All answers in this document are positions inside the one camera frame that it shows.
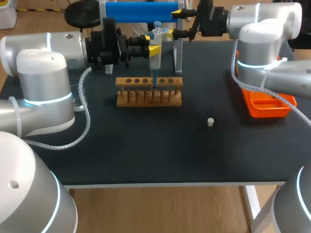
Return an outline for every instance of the white vial cap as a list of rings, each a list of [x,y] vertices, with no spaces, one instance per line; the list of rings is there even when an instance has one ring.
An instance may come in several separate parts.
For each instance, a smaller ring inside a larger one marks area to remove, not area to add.
[[[213,119],[213,118],[207,119],[207,125],[208,125],[209,127],[213,126],[213,124],[214,124],[214,119]]]

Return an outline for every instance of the blue cylinder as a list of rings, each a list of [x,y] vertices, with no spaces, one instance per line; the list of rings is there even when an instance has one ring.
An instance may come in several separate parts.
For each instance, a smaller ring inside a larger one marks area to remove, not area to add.
[[[177,23],[171,12],[178,10],[178,2],[106,2],[106,16],[116,23]]]

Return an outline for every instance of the wooden floor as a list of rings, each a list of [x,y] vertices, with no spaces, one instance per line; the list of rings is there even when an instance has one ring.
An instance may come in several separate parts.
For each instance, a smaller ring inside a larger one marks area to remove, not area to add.
[[[19,1],[21,7],[27,7],[28,3],[40,3],[41,8],[51,4],[50,1],[44,0]],[[218,0],[215,3],[229,9],[233,1]],[[185,28],[189,28],[190,25],[191,23],[186,23]],[[76,31],[66,24],[61,13],[20,12],[15,28],[0,30],[0,39],[12,34],[71,30]],[[209,40],[228,40],[228,37],[209,38]],[[301,59],[311,57],[306,51],[298,51],[297,55]],[[0,66],[0,88],[5,77],[6,74]],[[263,205],[274,187],[258,186],[256,189],[260,204]],[[74,190],[73,197],[79,214],[78,233],[250,232],[243,195],[236,186],[79,189]]]

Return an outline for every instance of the cable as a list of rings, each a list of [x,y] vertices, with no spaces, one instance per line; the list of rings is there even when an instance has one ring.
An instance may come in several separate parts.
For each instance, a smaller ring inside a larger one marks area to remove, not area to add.
[[[63,145],[63,146],[51,146],[51,145],[47,145],[47,144],[44,144],[41,142],[24,140],[27,144],[37,146],[37,147],[42,147],[42,148],[49,149],[49,150],[64,150],[64,149],[68,149],[70,147],[73,147],[73,146],[77,145],[79,142],[81,142],[81,140],[86,136],[86,134],[89,130],[89,127],[91,125],[91,119],[90,119],[89,112],[87,109],[86,100],[85,100],[84,95],[83,95],[83,81],[84,81],[85,77],[89,74],[89,72],[91,72],[91,71],[92,71],[91,67],[87,68],[83,72],[83,74],[81,75],[81,78],[79,80],[79,87],[78,87],[79,97],[80,97],[81,103],[83,105],[84,113],[86,114],[86,127],[85,127],[83,133],[81,134],[81,136],[78,139],[76,139],[74,142],[71,142],[71,143],[69,143],[67,145]]]
[[[63,11],[62,7],[60,6],[59,1],[58,1],[58,0],[56,0],[56,2],[57,2],[57,5],[58,5],[58,7],[59,7],[60,11],[61,11],[61,12],[62,12],[62,14],[64,15],[64,11]]]
[[[234,40],[233,54],[232,54],[232,60],[231,60],[231,75],[232,75],[233,80],[243,89],[267,93],[267,94],[279,99],[280,101],[282,101],[283,103],[288,105],[299,117],[301,117],[311,127],[311,121],[301,111],[299,111],[295,106],[293,106],[290,102],[288,102],[286,99],[284,99],[278,93],[270,91],[267,88],[263,88],[263,87],[261,88],[261,87],[257,87],[257,86],[244,84],[237,78],[237,76],[235,75],[235,60],[236,60],[237,47],[238,47],[238,41]]]

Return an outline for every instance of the black stool seat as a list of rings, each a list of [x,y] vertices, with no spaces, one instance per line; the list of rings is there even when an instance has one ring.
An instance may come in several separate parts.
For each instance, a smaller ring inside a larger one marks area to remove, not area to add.
[[[64,15],[67,24],[75,28],[93,28],[101,24],[96,0],[74,2],[66,8]]]

